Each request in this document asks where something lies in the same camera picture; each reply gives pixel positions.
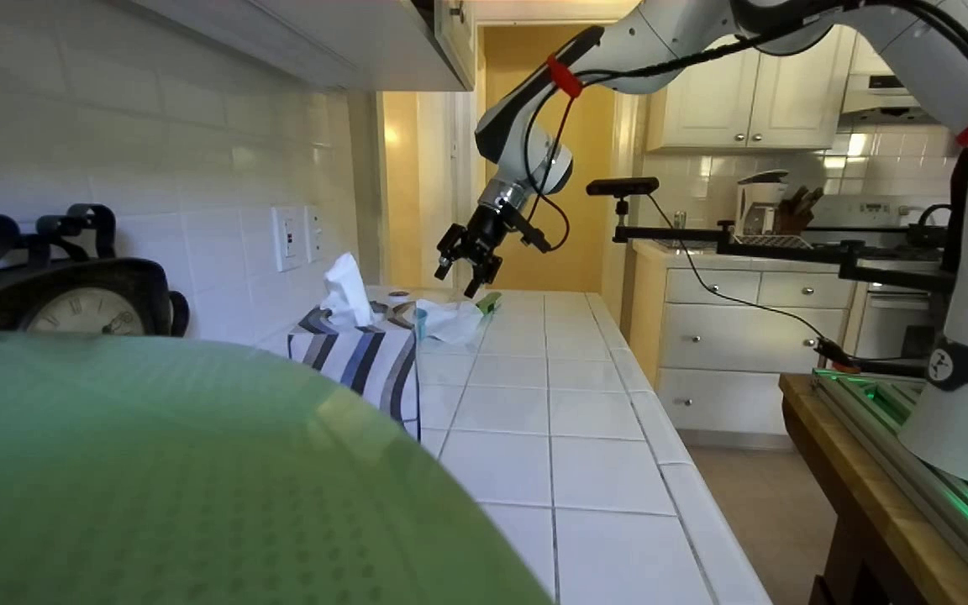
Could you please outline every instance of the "tissue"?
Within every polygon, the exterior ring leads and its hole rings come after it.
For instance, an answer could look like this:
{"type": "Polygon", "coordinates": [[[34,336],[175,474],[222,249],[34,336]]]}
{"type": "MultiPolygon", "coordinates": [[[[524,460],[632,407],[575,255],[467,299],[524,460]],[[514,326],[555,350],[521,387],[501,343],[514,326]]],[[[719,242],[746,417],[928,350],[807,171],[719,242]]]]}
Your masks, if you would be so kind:
{"type": "Polygon", "coordinates": [[[323,276],[326,296],[323,309],[333,316],[350,316],[356,326],[373,323],[373,306],[360,279],[360,266],[350,252],[343,252],[323,276]]]}

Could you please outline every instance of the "wall outlet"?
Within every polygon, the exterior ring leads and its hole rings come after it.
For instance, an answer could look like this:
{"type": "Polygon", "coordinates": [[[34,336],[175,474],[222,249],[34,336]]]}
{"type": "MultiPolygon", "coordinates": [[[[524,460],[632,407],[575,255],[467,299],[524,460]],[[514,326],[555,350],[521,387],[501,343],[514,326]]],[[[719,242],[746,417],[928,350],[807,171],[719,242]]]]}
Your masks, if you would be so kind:
{"type": "Polygon", "coordinates": [[[303,208],[272,205],[276,272],[299,269],[309,249],[309,229],[303,208]]]}

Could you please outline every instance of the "cabinet door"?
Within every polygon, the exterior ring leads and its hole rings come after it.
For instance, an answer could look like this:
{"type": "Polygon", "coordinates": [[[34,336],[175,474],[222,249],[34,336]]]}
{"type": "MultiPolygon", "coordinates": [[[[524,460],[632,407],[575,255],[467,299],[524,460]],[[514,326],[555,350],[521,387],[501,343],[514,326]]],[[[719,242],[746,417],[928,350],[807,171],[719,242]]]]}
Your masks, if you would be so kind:
{"type": "Polygon", "coordinates": [[[669,370],[659,400],[679,430],[787,434],[776,373],[669,370]]]}
{"type": "Polygon", "coordinates": [[[834,27],[793,57],[760,57],[750,141],[756,148],[827,148],[834,141],[854,34],[834,27]]]}
{"type": "MultiPolygon", "coordinates": [[[[844,309],[793,309],[827,336],[840,336],[844,309]]],[[[813,333],[750,306],[669,306],[662,363],[669,370],[803,373],[817,363],[813,333]]]]}
{"type": "Polygon", "coordinates": [[[854,282],[823,272],[763,272],[763,306],[850,306],[854,282]]]}
{"type": "Polygon", "coordinates": [[[649,97],[645,148],[743,148],[750,138],[753,81],[753,50],[682,71],[649,97]]]}
{"type": "MultiPolygon", "coordinates": [[[[750,299],[756,303],[760,272],[699,272],[706,286],[713,286],[723,296],[750,299]]],[[[729,306],[726,299],[706,292],[706,286],[696,282],[692,269],[672,269],[669,276],[669,303],[682,306],[729,306]]]]}

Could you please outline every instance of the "countertop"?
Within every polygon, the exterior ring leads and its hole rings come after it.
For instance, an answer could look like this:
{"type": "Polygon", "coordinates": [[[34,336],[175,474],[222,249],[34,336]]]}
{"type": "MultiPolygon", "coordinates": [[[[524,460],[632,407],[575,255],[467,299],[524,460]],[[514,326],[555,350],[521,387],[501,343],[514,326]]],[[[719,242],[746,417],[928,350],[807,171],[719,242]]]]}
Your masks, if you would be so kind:
{"type": "MultiPolygon", "coordinates": [[[[837,508],[817,592],[827,602],[968,602],[968,541],[914,487],[918,477],[884,457],[813,376],[780,376],[780,387],[787,430],[837,508]]],[[[968,524],[965,494],[944,494],[968,524]]]]}
{"type": "MultiPolygon", "coordinates": [[[[669,269],[689,269],[689,259],[679,245],[669,242],[632,242],[642,255],[662,255],[669,269]]],[[[719,255],[709,245],[686,245],[696,269],[702,272],[823,272],[837,276],[840,266],[830,262],[790,262],[790,259],[760,259],[760,255],[719,255]]]]}
{"type": "Polygon", "coordinates": [[[770,602],[598,296],[504,292],[420,363],[427,447],[561,605],[770,602]]]}

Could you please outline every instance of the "green mat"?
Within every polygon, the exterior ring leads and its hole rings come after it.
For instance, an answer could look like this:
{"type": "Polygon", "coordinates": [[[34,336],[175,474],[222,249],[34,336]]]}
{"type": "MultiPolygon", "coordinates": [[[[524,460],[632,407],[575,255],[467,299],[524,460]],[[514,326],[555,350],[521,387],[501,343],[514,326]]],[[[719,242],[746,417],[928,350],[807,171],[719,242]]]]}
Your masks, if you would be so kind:
{"type": "Polygon", "coordinates": [[[0,336],[0,602],[548,602],[397,424],[279,356],[0,336]]]}

